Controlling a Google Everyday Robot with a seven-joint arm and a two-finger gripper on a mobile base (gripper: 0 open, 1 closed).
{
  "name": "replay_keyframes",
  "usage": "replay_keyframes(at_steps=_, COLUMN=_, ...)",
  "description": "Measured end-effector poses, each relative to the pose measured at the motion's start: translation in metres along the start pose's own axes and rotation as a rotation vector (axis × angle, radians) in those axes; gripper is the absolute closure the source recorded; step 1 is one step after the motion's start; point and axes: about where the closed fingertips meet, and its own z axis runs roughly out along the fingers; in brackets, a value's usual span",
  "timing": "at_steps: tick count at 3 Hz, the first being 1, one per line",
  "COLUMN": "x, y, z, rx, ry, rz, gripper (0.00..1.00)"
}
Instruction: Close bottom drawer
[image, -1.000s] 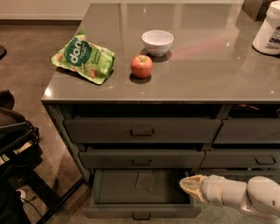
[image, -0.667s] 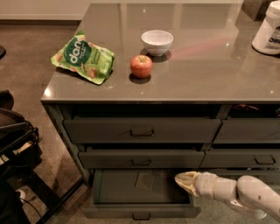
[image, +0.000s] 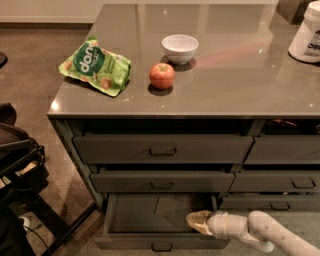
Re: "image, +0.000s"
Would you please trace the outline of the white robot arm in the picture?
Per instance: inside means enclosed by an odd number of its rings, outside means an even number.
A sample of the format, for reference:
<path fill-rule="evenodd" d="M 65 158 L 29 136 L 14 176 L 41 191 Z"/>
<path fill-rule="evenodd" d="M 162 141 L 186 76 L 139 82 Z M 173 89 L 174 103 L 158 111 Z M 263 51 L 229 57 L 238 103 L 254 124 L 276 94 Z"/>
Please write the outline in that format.
<path fill-rule="evenodd" d="M 257 251 L 270 253 L 275 247 L 287 256 L 320 256 L 320 250 L 294 234 L 269 214 L 255 210 L 247 217 L 225 211 L 189 213 L 187 224 L 216 239 L 235 239 Z"/>

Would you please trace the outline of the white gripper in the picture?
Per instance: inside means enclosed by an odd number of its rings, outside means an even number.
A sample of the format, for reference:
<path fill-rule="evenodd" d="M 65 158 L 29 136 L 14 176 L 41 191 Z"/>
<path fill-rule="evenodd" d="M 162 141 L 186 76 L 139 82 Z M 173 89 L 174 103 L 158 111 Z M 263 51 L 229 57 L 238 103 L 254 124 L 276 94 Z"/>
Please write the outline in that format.
<path fill-rule="evenodd" d="M 203 235 L 213 235 L 216 239 L 227 239 L 228 217 L 227 212 L 217 211 L 212 215 L 211 211 L 202 210 L 189 213 L 186 216 L 186 222 Z"/>

